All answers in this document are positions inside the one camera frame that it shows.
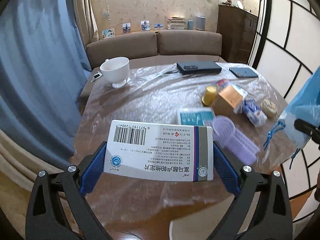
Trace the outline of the blue drawstring bag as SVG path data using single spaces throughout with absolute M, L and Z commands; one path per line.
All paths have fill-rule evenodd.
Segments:
M 283 110 L 276 124 L 268 132 L 263 148 L 265 150 L 268 148 L 274 134 L 283 131 L 296 147 L 294 154 L 291 156 L 291 159 L 294 159 L 309 140 L 319 138 L 319 136 L 308 136 L 296 130 L 294 127 L 296 119 L 302 119 L 313 126 L 319 127 L 319 69 L 313 73 Z

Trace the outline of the beige paper ball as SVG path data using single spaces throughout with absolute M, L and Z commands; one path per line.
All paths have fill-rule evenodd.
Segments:
M 278 111 L 276 105 L 270 99 L 265 99 L 261 103 L 261 110 L 270 119 L 274 118 Z

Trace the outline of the blue white tissue pack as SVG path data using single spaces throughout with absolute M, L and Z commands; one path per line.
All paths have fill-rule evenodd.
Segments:
M 263 126 L 266 123 L 266 114 L 258 107 L 254 100 L 245 100 L 242 105 L 242 112 L 255 127 Z

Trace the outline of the purple hair roller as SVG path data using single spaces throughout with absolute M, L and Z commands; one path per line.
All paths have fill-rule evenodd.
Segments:
M 260 152 L 260 148 L 237 128 L 225 148 L 232 152 L 245 165 L 255 163 L 257 161 L 257 154 Z
M 235 125 L 226 116 L 218 115 L 212 121 L 214 139 L 221 147 L 225 147 L 235 133 Z

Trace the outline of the gold cardboard box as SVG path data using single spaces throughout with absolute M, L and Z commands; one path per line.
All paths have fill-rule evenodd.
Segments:
M 218 92 L 212 108 L 216 115 L 231 116 L 237 114 L 243 101 L 243 96 L 231 85 Z

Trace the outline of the white medicine box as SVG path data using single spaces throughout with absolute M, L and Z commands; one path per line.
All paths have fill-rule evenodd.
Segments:
M 210 181 L 213 129 L 112 120 L 104 172 L 157 181 Z

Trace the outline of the teal white box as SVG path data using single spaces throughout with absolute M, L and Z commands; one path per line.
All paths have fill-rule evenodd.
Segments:
M 212 126 L 215 113 L 210 107 L 181 108 L 177 110 L 179 125 Z

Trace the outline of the white shoji screen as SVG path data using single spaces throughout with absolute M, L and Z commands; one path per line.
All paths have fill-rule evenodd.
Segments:
M 262 74 L 287 103 L 319 67 L 319 19 L 309 0 L 259 0 L 258 26 L 249 65 Z M 319 149 L 313 141 L 294 161 L 280 164 L 290 198 L 293 235 L 315 214 Z

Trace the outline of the white blue carton box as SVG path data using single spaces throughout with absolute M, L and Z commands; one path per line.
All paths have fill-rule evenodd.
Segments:
M 235 114 L 242 111 L 242 103 L 248 95 L 247 91 L 226 79 L 216 81 L 213 86 L 217 89 L 218 101 Z

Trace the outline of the dark blue smartphone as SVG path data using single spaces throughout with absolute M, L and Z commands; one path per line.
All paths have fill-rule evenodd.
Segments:
M 238 78 L 256 78 L 258 74 L 249 67 L 231 67 L 229 71 Z

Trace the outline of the yellow small cup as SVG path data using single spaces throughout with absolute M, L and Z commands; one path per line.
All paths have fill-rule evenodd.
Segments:
M 216 99 L 216 97 L 217 97 L 216 87 L 207 86 L 201 100 L 205 106 L 210 106 L 212 102 Z

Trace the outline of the dark wooden cabinet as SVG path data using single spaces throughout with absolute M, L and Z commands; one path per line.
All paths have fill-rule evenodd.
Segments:
M 217 32 L 222 35 L 221 56 L 231 63 L 247 64 L 254 42 L 258 17 L 228 5 L 219 5 Z

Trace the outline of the black flat box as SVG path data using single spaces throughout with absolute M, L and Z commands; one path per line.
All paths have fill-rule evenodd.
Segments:
M 213 61 L 193 61 L 176 63 L 178 70 L 183 74 L 219 74 L 222 68 Z

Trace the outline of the blue curtain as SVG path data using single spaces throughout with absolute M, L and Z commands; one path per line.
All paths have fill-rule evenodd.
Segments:
M 90 70 L 73 0 L 10 0 L 1 14 L 1 130 L 66 168 Z

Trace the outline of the blue cylinder container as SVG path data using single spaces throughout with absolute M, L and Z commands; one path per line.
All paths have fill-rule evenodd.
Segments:
M 194 21 L 192 21 L 192 20 L 188 21 L 187 29 L 188 30 L 193 30 L 194 29 Z

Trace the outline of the white footed cup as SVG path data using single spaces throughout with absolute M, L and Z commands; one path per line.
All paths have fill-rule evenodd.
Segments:
M 130 74 L 130 61 L 126 57 L 115 57 L 106 59 L 100 66 L 103 77 L 113 88 L 120 88 L 126 85 Z

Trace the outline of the stack of books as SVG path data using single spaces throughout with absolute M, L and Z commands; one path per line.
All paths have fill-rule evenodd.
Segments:
M 167 19 L 168 30 L 185 30 L 187 29 L 186 19 L 183 17 L 171 17 Z

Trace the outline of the brown sofa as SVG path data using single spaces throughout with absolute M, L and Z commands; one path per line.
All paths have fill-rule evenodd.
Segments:
M 86 46 L 86 54 L 92 73 L 79 99 L 87 102 L 93 86 L 100 79 L 111 85 L 103 76 L 91 83 L 106 59 L 126 57 L 130 69 L 137 69 L 189 61 L 224 62 L 221 50 L 221 34 L 198 30 L 137 32 L 90 43 Z

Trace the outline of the photo card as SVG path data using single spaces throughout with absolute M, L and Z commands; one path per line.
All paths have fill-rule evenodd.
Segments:
M 131 33 L 131 23 L 123 23 L 122 30 L 124 34 Z
M 140 22 L 141 30 L 142 31 L 150 31 L 150 21 L 144 20 Z
M 102 38 L 103 38 L 103 39 L 110 38 L 110 37 L 115 37 L 115 30 L 114 30 L 114 28 L 105 29 L 105 30 L 102 31 Z
M 155 30 L 163 29 L 163 24 L 160 24 L 160 23 L 154 24 L 154 29 Z

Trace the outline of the beige curtain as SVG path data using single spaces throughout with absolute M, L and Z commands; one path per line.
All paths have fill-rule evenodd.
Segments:
M 91 0 L 73 0 L 75 19 L 84 47 L 99 40 Z

